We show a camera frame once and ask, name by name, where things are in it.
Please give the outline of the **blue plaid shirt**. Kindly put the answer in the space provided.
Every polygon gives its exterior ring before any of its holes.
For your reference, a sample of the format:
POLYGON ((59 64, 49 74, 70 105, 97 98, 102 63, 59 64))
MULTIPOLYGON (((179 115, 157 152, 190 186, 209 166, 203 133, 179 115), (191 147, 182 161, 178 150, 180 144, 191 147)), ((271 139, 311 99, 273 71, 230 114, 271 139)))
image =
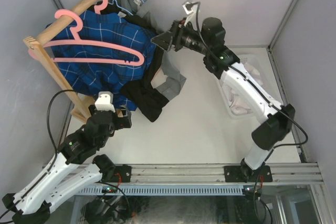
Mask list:
MULTIPOLYGON (((150 66, 154 57, 156 45, 151 39, 156 35, 152 28, 145 28, 126 18, 119 17, 117 13, 98 15, 87 10, 80 15, 84 28, 79 32, 82 39, 110 42, 135 49, 145 56, 142 66, 132 67, 102 63, 74 63, 59 62, 58 67, 71 87, 79 93, 95 96, 100 91, 113 93, 113 105, 120 108, 126 105, 129 110, 135 111, 137 105, 123 96, 121 88, 129 81, 142 79, 145 70, 150 66)), ((56 47, 51 48, 54 57, 93 57, 93 54, 107 57, 124 58, 123 52, 103 49, 85 49, 83 47, 56 47)))

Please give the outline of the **pink hanger of white shirt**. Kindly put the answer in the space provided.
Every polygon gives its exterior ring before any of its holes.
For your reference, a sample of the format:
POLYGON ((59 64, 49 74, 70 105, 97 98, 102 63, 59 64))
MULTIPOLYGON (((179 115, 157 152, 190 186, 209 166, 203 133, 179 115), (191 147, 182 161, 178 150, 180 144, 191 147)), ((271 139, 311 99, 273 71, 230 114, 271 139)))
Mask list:
POLYGON ((56 48, 56 47, 83 47, 85 49, 103 49, 111 52, 118 51, 126 54, 124 58, 112 58, 103 55, 93 54, 93 57, 58 57, 55 58, 54 62, 74 62, 74 63, 102 63, 102 64, 111 64, 111 65, 123 65, 123 66, 132 66, 139 67, 144 64, 145 56, 143 53, 118 44, 105 42, 105 41, 97 41, 90 39, 82 39, 79 35, 79 32, 84 28, 82 19, 75 14, 74 12, 67 9, 60 9, 55 12, 55 18, 59 19, 61 17, 71 17, 75 21, 75 25, 69 28, 70 33, 72 34, 71 39, 59 39, 59 40, 51 40, 45 45, 43 48, 56 48))

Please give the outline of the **white shirt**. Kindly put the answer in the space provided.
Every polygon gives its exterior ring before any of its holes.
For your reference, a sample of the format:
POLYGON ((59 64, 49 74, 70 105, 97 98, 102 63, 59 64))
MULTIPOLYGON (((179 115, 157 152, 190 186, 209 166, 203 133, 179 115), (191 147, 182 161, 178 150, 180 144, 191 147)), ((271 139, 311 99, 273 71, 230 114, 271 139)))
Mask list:
POLYGON ((268 93, 247 72, 242 63, 235 62, 228 66, 221 75, 221 81, 245 101, 257 119, 266 117, 268 93))

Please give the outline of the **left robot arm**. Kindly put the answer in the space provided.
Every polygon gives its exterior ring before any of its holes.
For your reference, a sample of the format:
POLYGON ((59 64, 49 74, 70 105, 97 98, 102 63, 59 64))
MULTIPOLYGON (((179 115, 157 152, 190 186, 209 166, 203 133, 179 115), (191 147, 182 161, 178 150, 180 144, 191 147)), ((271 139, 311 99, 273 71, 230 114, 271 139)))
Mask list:
POLYGON ((127 108, 120 113, 94 110, 84 125, 65 138, 37 177, 21 191, 3 197, 7 211, 13 213, 11 223, 45 223, 80 190, 113 180, 115 164, 107 155, 97 155, 97 151, 117 130, 131 126, 131 112, 127 108))

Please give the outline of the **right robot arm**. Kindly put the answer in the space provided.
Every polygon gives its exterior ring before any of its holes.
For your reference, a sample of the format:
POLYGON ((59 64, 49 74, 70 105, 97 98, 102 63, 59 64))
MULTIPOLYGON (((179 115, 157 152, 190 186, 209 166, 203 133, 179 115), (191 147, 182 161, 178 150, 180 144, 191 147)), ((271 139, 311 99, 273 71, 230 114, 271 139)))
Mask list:
POLYGON ((295 109, 269 95, 248 73, 240 59, 225 45, 226 31, 220 19, 206 18, 194 29, 186 19, 176 20, 171 28, 152 42, 169 51, 183 47, 201 53, 206 69, 232 88, 247 103, 259 122, 251 134, 253 144, 240 163, 242 178, 252 182, 273 149, 291 131, 295 109))

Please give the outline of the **white plastic basket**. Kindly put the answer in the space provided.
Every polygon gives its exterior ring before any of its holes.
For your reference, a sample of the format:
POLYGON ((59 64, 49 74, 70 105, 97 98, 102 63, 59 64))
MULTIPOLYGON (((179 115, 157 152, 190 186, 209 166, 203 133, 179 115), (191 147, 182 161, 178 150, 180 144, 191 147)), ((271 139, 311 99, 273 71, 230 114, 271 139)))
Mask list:
MULTIPOLYGON (((240 62, 247 72, 259 83, 259 85, 273 98, 280 100, 280 97, 271 83, 272 78, 267 70, 266 62, 254 54, 238 54, 240 62)), ((254 113, 247 103, 222 80, 215 78, 221 93, 224 105, 232 119, 243 119, 253 117, 254 113)))

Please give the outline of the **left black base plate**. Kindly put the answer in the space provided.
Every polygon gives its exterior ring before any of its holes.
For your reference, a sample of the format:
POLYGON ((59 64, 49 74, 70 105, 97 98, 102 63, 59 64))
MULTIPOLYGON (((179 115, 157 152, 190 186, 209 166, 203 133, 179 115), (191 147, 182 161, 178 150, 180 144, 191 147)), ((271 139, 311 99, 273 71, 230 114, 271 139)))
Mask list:
POLYGON ((132 167, 129 165, 117 165, 111 181, 114 183, 129 183, 131 181, 132 167))

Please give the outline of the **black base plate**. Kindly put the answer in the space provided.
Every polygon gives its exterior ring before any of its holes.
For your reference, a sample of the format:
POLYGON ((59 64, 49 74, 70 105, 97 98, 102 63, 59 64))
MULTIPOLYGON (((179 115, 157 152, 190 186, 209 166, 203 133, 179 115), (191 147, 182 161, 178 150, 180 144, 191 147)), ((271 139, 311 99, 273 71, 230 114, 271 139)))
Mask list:
POLYGON ((131 181, 132 167, 129 165, 117 165, 111 181, 114 183, 129 183, 131 181))
POLYGON ((263 165, 257 170, 250 170, 243 172, 240 165, 227 165, 224 166, 225 182, 227 183, 249 183, 255 182, 257 176, 261 176, 264 182, 273 182, 271 169, 268 165, 263 165))

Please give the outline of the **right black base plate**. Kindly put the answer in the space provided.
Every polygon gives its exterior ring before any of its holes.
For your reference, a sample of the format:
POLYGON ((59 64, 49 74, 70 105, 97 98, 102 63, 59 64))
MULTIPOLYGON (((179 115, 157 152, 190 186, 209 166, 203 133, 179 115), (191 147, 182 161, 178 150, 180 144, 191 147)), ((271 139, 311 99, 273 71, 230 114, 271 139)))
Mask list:
POLYGON ((263 165, 257 170, 250 170, 243 172, 240 165, 227 165, 224 166, 225 182, 227 183, 249 183, 255 182, 257 176, 261 176, 264 182, 273 182, 271 169, 268 165, 263 165))

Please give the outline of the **aluminium mounting rail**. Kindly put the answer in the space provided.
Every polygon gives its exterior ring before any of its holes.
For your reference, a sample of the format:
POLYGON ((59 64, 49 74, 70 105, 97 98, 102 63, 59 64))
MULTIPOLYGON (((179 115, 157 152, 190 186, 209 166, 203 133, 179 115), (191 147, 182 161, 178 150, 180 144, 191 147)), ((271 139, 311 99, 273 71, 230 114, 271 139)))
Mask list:
MULTIPOLYGON (((178 185, 178 184, 246 184, 225 182, 224 166, 229 164, 131 164, 133 185, 178 185)), ((273 163, 267 164, 274 185, 323 184, 316 163, 273 163)))

